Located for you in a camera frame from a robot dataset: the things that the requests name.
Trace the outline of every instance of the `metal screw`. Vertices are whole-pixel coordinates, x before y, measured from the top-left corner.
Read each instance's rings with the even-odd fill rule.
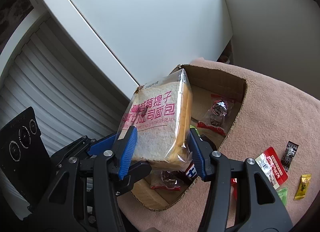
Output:
[[[89,223],[91,223],[91,224],[93,224],[94,222],[96,222],[95,216],[90,216],[90,217],[88,217],[88,221],[89,221]]]
[[[247,163],[253,165],[255,163],[255,160],[253,158],[248,158]]]
[[[221,156],[221,153],[219,151],[213,151],[212,152],[212,156],[214,157],[220,157]]]
[[[111,156],[113,154],[113,151],[111,151],[111,150],[105,150],[104,152],[103,152],[103,155],[104,156]]]
[[[69,163],[74,164],[77,161],[77,157],[72,156],[69,158]]]

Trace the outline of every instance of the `bread slice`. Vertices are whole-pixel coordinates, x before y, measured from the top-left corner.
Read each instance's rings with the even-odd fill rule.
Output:
[[[152,106],[143,108],[152,100]],[[138,142],[133,161],[147,160],[152,167],[180,170],[188,161],[186,143],[190,127],[192,92],[182,81],[169,82],[142,89],[135,95],[119,137],[124,137],[130,125],[138,129]]]

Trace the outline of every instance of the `plastic bag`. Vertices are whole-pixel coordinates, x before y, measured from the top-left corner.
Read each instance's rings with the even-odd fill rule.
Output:
[[[151,189],[181,190],[182,181],[168,171],[151,171]]]
[[[217,94],[211,94],[211,99],[212,106],[198,122],[197,127],[210,129],[225,136],[225,119],[230,115],[234,100]]]
[[[130,126],[138,129],[132,161],[147,160],[153,169],[182,170],[190,164],[186,140],[192,91],[184,69],[139,86],[118,129],[122,139]]]

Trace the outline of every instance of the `cardboard box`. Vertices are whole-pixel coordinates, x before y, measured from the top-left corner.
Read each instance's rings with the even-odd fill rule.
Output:
[[[233,98],[236,100],[231,114],[226,119],[227,136],[223,137],[211,130],[197,128],[200,134],[205,134],[210,138],[219,149],[223,140],[228,137],[232,126],[236,122],[237,116],[242,108],[243,100],[247,91],[247,84],[245,79],[239,78],[227,72],[217,69],[208,69],[204,67],[183,64],[178,65],[171,73],[185,69],[193,94],[192,110],[191,110],[191,125],[196,127],[207,110],[212,105],[211,94],[219,94],[226,98]],[[146,208],[153,211],[161,211],[170,208],[178,200],[180,200],[185,193],[188,192],[189,187],[183,188],[182,191],[172,192],[163,189],[150,189],[150,180],[148,177],[135,183],[132,194],[140,201]]]

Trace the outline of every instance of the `pink blanket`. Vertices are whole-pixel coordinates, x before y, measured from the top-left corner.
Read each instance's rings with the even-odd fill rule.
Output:
[[[196,60],[194,65],[220,69],[246,79],[247,95],[231,132],[220,147],[230,159],[256,158],[272,146],[279,158],[290,140],[299,144],[289,178],[281,187],[288,187],[287,211],[293,224],[305,214],[320,189],[320,101],[284,82],[237,66]],[[302,174],[312,174],[304,199],[293,201]],[[210,183],[196,182],[171,208],[153,212],[139,203],[132,194],[118,198],[120,209],[140,231],[155,227],[162,232],[194,232],[198,230]],[[235,216],[232,198],[228,227]]]

